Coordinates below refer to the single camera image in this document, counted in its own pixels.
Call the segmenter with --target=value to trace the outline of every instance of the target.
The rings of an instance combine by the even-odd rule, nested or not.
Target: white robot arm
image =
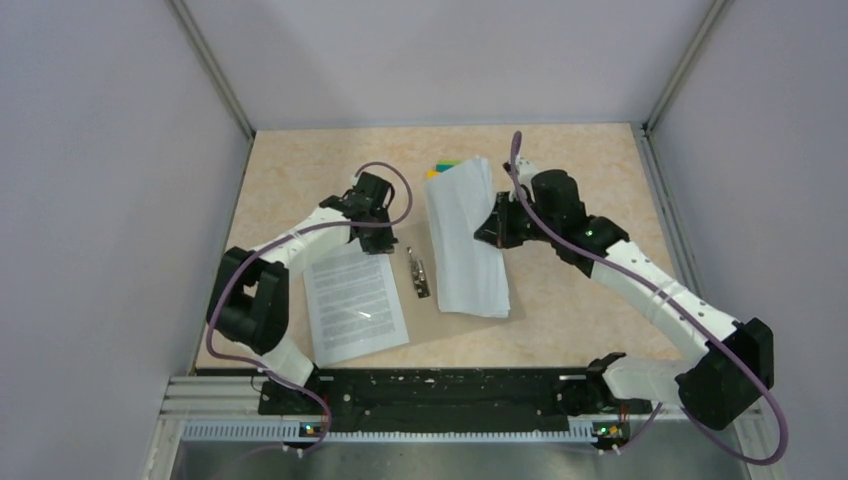
[[[611,354],[590,364],[590,374],[596,375],[588,380],[587,389],[619,400],[681,405],[702,424],[716,430],[729,425],[759,398],[759,391],[741,370],[672,308],[672,299],[771,388],[773,339],[765,324],[758,319],[743,324],[707,304],[657,267],[615,223],[586,215],[577,183],[566,172],[540,171],[520,155],[515,158],[517,171],[511,173],[524,189],[533,213],[546,226],[572,245],[647,279],[657,289],[646,288],[621,271],[554,242],[528,216],[514,191],[497,194],[492,214],[475,232],[475,238],[497,248],[516,247],[528,240],[550,243],[560,259],[626,299],[683,356],[683,360],[663,361]],[[504,164],[504,168],[509,172],[511,166]]]
[[[215,329],[244,348],[268,370],[303,386],[314,365],[286,335],[289,281],[334,248],[353,239],[359,239],[366,253],[391,252],[397,243],[391,227],[351,227],[349,223],[388,222],[388,207],[393,198],[394,188],[389,182],[363,172],[355,177],[354,185],[342,197],[327,198],[305,220],[276,239],[251,251],[231,248],[221,260],[207,322],[224,286],[251,253],[292,235],[290,241],[265,252],[247,267],[227,299]],[[297,234],[328,222],[338,222],[339,225]],[[251,296],[245,290],[254,286],[256,291]]]

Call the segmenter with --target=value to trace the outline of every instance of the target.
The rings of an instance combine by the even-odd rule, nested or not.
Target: metal frame
[[[709,10],[707,10],[704,20],[701,22],[701,25],[695,32],[695,35],[689,42],[689,46],[686,48],[686,51],[677,63],[674,73],[671,74],[671,77],[668,79],[668,83],[666,83],[665,88],[663,88],[660,98],[657,100],[657,103],[654,104],[654,108],[651,109],[648,119],[645,120],[644,129],[648,136],[653,134],[663,117],[665,117],[668,107],[674,101],[677,92],[686,81],[689,72],[692,71],[692,68],[698,62],[698,58],[709,41],[710,36],[715,31],[715,27],[719,24],[719,22],[721,22],[722,18],[724,18],[725,13],[727,13],[727,9],[732,3],[733,0],[713,0],[712,5],[710,5]]]
[[[256,130],[250,125],[247,114],[244,113],[244,109],[241,107],[238,98],[236,98],[232,87],[230,87],[227,77],[224,76],[221,66],[215,60],[215,56],[212,55],[212,50],[203,38],[203,33],[194,21],[191,11],[189,11],[184,0],[165,0],[165,3],[171,9],[171,13],[186,34],[189,45],[194,50],[203,70],[206,71],[206,75],[209,76],[209,81],[212,82],[212,86],[218,92],[218,96],[221,98],[224,107],[230,112],[230,115],[236,121],[244,136],[248,140],[252,140],[256,137]]]
[[[674,195],[669,187],[665,171],[657,158],[653,139],[646,133],[643,125],[634,123],[631,128],[636,140],[636,147],[639,149],[645,178],[648,180],[648,187],[651,190],[651,197],[654,200],[654,208],[657,211],[663,237],[671,254],[674,273],[680,283],[689,288],[695,295],[704,297],[704,288],[695,266],[695,258],[691,253],[692,249],[677,212],[677,204],[674,201]]]
[[[178,451],[184,432],[190,434],[186,441],[233,441],[229,438],[232,432],[215,430],[215,426],[238,428],[244,426],[261,427],[286,427],[290,422],[296,421],[318,421],[319,418],[301,418],[299,416],[267,417],[260,416],[257,407],[261,393],[259,390],[262,383],[267,379],[257,376],[255,379],[249,376],[228,377],[173,377],[169,382],[162,403],[159,420],[156,425],[153,442],[148,454],[144,480],[169,480],[171,473],[178,461]],[[648,415],[631,415],[632,420],[644,420]],[[615,415],[585,415],[575,423],[615,421]],[[657,421],[679,421],[685,419],[685,415],[677,407],[665,407]],[[735,431],[742,447],[747,455],[765,456],[771,451],[773,445],[769,444],[767,428],[762,411],[752,408],[744,413],[734,422]],[[243,439],[255,441],[255,438]],[[426,438],[412,439],[412,441],[427,441]],[[549,442],[563,439],[535,438],[533,434],[523,436],[492,438],[489,441],[510,442]],[[368,441],[367,438],[339,438],[337,441]],[[782,469],[773,467],[749,467],[749,474],[753,480],[778,479],[783,480],[785,475]]]

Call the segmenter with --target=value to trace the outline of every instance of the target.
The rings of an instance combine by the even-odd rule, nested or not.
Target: paper sheet
[[[409,343],[387,255],[362,253],[355,240],[303,273],[319,367]]]
[[[474,240],[474,231],[495,204],[489,161],[466,160],[428,180],[426,192],[439,310],[507,317],[509,284],[503,253]]]

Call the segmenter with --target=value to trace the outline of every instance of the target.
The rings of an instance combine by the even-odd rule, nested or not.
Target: white paper stack
[[[495,205],[489,161],[466,160],[428,180],[426,191],[439,310],[508,316],[503,254],[474,239]]]

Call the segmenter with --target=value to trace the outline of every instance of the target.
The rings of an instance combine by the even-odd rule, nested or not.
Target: wooden table surface
[[[341,195],[349,188],[356,168],[371,160],[395,165],[412,184],[414,202],[407,224],[426,221],[425,172],[440,159],[486,157],[492,163],[495,190],[506,190],[510,182],[499,165],[509,156],[512,133],[517,129],[524,133],[522,156],[542,170],[561,168],[576,178],[587,213],[618,223],[657,265],[672,273],[636,143],[626,124],[259,132],[227,248],[253,247],[293,227],[319,201]],[[374,173],[399,183],[391,172]],[[401,197],[390,209],[392,218],[404,208],[406,199]],[[559,261],[549,245],[526,244],[504,255],[511,288],[525,311],[523,319],[378,352],[341,366],[577,366],[612,351],[679,358],[671,343],[634,309]],[[288,335],[311,358],[302,278],[292,282],[290,302]],[[217,349],[244,353],[217,333],[215,337]],[[205,347],[196,365],[244,366],[211,358]]]

